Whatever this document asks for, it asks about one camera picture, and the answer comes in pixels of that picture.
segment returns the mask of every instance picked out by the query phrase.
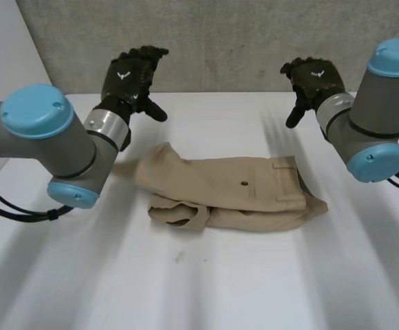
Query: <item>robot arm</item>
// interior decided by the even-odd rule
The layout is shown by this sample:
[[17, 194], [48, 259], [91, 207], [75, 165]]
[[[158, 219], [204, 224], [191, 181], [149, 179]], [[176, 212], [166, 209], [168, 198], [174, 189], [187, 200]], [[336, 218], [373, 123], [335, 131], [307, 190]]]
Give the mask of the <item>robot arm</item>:
[[[324, 71], [323, 66], [331, 69], [331, 62], [322, 62], [313, 78]], [[294, 68], [289, 66], [284, 71], [292, 79]], [[343, 86], [335, 77], [325, 79], [321, 88], [303, 78], [304, 74], [311, 72], [300, 66], [300, 72], [294, 72], [300, 80], [292, 79], [292, 83], [304, 84], [304, 100], [308, 101], [306, 96], [311, 95], [308, 90], [314, 91], [313, 99], [305, 110], [316, 110], [322, 132], [348, 171], [361, 182], [379, 182], [398, 173], [399, 38], [385, 41], [376, 48], [355, 99], [344, 91], [330, 93], [335, 90], [333, 86]]]
[[0, 102], [0, 157], [32, 158], [53, 175], [48, 195], [73, 208], [96, 203], [119, 151], [131, 140], [129, 118], [144, 111], [167, 116], [149, 99], [153, 73], [165, 49], [122, 53], [109, 66], [102, 102], [82, 124], [55, 87], [33, 85]]

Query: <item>white tabletop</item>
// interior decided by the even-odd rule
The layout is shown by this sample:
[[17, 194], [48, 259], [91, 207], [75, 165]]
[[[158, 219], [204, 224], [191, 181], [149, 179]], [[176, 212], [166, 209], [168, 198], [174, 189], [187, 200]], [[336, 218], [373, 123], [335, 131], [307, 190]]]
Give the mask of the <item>white tabletop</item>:
[[[58, 221], [0, 219], [0, 330], [399, 329], [399, 190], [361, 184], [314, 113], [284, 122], [292, 93], [162, 93], [164, 124], [131, 120], [132, 143], [95, 208]], [[81, 119], [97, 95], [70, 96]], [[295, 155], [330, 211], [302, 228], [176, 230], [147, 216], [122, 163], [169, 141], [184, 158]], [[50, 175], [10, 160], [0, 193], [45, 210]]]

